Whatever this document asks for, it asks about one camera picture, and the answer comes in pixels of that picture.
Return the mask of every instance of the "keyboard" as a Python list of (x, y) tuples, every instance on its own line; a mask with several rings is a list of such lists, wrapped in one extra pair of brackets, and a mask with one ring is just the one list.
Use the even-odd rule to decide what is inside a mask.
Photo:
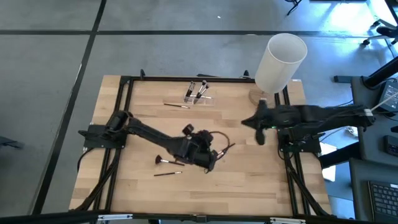
[(398, 223), (398, 184), (369, 181), (373, 220)]

